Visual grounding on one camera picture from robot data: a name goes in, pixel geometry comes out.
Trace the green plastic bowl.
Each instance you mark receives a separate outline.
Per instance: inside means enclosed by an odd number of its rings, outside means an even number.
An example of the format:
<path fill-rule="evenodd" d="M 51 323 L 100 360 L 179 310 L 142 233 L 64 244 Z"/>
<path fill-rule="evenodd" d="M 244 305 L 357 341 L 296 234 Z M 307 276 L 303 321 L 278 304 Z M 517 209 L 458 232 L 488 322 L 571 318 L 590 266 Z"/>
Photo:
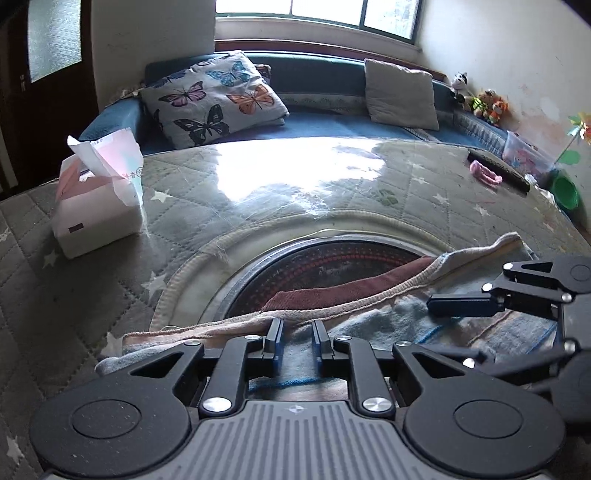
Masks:
<path fill-rule="evenodd" d="M 579 192 L 574 183 L 562 172 L 554 176 L 550 184 L 550 192 L 563 210 L 574 211 L 579 207 Z"/>

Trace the black remote control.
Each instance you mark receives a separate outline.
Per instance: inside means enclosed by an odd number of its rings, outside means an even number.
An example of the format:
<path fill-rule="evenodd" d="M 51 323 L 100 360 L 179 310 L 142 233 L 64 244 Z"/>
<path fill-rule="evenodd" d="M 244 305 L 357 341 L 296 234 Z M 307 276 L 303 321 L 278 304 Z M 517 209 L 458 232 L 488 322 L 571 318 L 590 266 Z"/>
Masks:
<path fill-rule="evenodd" d="M 485 185 L 497 187 L 505 183 L 523 194 L 530 192 L 531 187 L 526 179 L 496 156 L 486 151 L 470 149 L 468 161 L 471 174 Z"/>

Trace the clear plastic storage box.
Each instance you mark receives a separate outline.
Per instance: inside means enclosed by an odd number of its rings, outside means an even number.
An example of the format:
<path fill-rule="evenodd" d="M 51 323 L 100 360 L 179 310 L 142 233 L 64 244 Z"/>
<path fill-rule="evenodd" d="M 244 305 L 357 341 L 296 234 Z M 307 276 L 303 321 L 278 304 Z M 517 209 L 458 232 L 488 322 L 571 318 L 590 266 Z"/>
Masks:
<path fill-rule="evenodd" d="M 523 176 L 533 176 L 538 184 L 547 181 L 555 162 L 545 151 L 513 131 L 507 132 L 502 159 Z"/>

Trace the black round induction cooktop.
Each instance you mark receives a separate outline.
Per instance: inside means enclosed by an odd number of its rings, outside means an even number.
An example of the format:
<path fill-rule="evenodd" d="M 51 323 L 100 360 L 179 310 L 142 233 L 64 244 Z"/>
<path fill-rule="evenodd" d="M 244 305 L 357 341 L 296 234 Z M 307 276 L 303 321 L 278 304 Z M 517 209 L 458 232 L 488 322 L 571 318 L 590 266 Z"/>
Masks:
<path fill-rule="evenodd" d="M 214 319 L 252 313 L 277 292 L 334 287 L 383 274 L 426 253 L 376 234 L 297 240 L 252 260 L 219 290 Z"/>

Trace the colourful pinwheel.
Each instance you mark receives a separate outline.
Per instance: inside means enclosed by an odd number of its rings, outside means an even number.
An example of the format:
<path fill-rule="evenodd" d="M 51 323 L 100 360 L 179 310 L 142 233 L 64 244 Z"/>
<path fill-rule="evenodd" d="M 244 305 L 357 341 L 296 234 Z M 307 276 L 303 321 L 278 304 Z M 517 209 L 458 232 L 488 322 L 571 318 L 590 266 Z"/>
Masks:
<path fill-rule="evenodd" d="M 566 146 L 557 156 L 554 164 L 576 165 L 580 162 L 580 153 L 573 150 L 575 144 L 581 142 L 590 145 L 590 113 L 579 112 L 568 117 L 570 122 L 570 129 L 567 132 L 569 140 Z"/>

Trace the plush toys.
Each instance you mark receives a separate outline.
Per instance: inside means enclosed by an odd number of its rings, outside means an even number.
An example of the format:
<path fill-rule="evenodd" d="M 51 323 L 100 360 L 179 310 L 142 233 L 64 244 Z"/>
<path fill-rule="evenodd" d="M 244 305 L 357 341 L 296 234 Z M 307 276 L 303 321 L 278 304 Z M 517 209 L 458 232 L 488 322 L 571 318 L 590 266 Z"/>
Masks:
<path fill-rule="evenodd" d="M 509 105 L 502 96 L 492 89 L 472 94 L 468 88 L 466 73 L 458 73 L 452 79 L 451 87 L 456 103 L 464 111 L 472 113 L 493 126 L 500 126 L 502 117 L 509 110 Z"/>

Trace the quilted grey table cover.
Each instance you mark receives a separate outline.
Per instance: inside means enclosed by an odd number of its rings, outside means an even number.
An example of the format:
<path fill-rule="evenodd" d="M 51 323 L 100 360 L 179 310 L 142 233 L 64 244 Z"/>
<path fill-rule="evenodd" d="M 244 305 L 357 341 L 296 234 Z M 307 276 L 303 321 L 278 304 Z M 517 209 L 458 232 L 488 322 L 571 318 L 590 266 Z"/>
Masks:
<path fill-rule="evenodd" d="M 200 255 L 228 277 L 238 259 L 301 238 L 379 233 L 438 254 L 516 232 L 539 256 L 589 243 L 539 190 L 489 188 L 468 149 L 425 141 L 271 139 L 149 155 L 143 227 L 69 260 L 50 224 L 48 183 L 1 204 L 1 475 L 34 479 L 29 422 L 81 384 L 132 331 L 193 325 L 167 313 L 176 271 Z"/>

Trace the beige plain cushion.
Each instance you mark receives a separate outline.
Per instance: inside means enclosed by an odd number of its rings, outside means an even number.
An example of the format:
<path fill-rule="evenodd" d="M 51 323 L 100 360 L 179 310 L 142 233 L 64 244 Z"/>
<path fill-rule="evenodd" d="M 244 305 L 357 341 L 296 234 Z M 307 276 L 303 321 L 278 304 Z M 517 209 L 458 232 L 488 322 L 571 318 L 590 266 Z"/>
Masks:
<path fill-rule="evenodd" d="M 372 59 L 366 59 L 363 68 L 370 119 L 405 128 L 439 130 L 430 73 Z"/>

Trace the pink tissue box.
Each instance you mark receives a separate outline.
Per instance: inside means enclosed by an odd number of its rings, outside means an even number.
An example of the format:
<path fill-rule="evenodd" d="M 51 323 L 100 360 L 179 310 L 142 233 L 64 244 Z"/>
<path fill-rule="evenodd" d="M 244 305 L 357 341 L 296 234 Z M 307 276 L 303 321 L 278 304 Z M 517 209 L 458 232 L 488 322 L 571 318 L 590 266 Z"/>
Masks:
<path fill-rule="evenodd" d="M 73 154 L 61 164 L 51 226 L 73 259 L 141 230 L 143 155 L 129 128 L 67 145 Z"/>

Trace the blue sofa bench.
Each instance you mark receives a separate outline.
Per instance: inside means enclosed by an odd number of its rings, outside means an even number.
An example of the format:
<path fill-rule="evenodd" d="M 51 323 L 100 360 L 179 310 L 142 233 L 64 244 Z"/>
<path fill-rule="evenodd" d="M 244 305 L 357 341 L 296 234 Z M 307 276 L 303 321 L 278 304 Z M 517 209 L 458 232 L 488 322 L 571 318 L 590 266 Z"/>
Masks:
<path fill-rule="evenodd" d="M 148 85 L 167 74 L 207 62 L 224 53 L 184 57 L 148 64 Z M 270 66 L 270 86 L 290 111 L 283 125 L 255 127 L 231 135 L 226 141 L 298 137 L 398 138 L 476 147 L 502 157 L 508 133 L 460 109 L 452 89 L 433 81 L 439 130 L 375 123 L 365 101 L 362 61 L 329 55 L 283 51 L 247 51 L 254 64 Z M 97 140 L 130 128 L 143 154 L 173 150 L 139 96 L 116 101 L 82 132 L 81 140 Z"/>

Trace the butterfly print pillow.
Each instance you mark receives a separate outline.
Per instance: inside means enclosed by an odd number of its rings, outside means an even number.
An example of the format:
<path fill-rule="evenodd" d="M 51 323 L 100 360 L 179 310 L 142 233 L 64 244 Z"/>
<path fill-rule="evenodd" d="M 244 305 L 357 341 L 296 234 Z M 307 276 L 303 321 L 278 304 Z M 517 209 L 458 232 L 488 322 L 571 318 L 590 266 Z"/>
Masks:
<path fill-rule="evenodd" d="M 206 145 L 290 116 L 279 95 L 242 51 L 162 77 L 140 91 L 165 138 L 179 150 Z"/>

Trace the dark wooden door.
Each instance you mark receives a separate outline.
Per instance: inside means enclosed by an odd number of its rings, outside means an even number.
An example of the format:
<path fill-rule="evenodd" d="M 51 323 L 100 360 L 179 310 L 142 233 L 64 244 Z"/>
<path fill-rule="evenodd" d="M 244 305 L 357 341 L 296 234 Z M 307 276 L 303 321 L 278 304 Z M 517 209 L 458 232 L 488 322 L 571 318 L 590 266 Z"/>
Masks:
<path fill-rule="evenodd" d="M 90 1 L 1 3 L 2 169 L 12 191 L 56 178 L 98 114 Z"/>

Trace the window with green frame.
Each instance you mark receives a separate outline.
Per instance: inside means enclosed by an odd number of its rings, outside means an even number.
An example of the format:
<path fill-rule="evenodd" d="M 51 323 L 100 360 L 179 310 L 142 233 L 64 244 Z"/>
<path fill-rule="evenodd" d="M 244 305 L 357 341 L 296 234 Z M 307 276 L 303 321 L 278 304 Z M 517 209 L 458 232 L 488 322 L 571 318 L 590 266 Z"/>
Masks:
<path fill-rule="evenodd" d="M 414 43 L 423 1 L 400 0 L 252 0 L 217 1 L 218 17 L 270 17 L 305 20 L 358 30 Z"/>

